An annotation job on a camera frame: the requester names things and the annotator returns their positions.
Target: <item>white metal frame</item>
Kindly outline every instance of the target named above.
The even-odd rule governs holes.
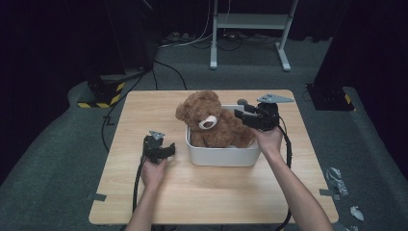
[[[243,28],[243,29],[272,29],[283,30],[280,42],[275,46],[285,71],[290,71],[288,58],[284,47],[291,29],[294,11],[298,0],[293,0],[289,14],[252,14],[252,13],[218,13],[218,0],[214,0],[213,16],[213,41],[211,44],[210,69],[217,69],[217,29],[218,28]]]

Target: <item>hazard tape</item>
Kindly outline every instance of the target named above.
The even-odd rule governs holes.
[[[121,83],[116,87],[115,95],[108,102],[78,102],[78,106],[80,108],[110,108],[119,100],[124,85],[125,83]]]

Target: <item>brown teddy bear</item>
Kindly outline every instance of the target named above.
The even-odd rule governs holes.
[[[221,108],[211,90],[191,94],[176,110],[176,118],[191,128],[191,145],[197,147],[248,147],[255,138],[233,113]]]

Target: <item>white shelf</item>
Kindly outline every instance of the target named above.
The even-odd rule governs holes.
[[[284,30],[287,14],[219,13],[218,28]]]

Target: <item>gray carpet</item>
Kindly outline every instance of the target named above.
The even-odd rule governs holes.
[[[189,90],[288,89],[296,98],[321,170],[342,173],[349,197],[335,201],[337,230],[408,230],[408,183],[379,139],[358,93],[344,90],[356,107],[353,112],[316,111],[305,84],[313,83],[330,41],[289,40],[286,52],[292,71],[284,72],[273,43],[251,41],[233,51],[218,50],[218,69],[210,70],[210,49],[191,46],[161,48],[156,60],[176,68]],[[196,46],[206,47],[207,43]],[[222,41],[224,49],[238,47]],[[154,65],[133,90],[183,90],[175,71]],[[137,79],[126,82],[130,90]],[[110,109],[81,109],[76,105],[86,83],[68,94],[71,107],[52,122],[28,148],[0,188],[0,230],[120,230],[122,226],[89,223],[92,201],[108,156],[101,139],[103,116]],[[104,137],[110,145],[123,101],[113,110]],[[359,206],[365,220],[349,209]],[[217,230],[269,230],[267,226],[216,226]],[[193,227],[192,230],[210,230]],[[286,230],[297,230],[295,224]]]

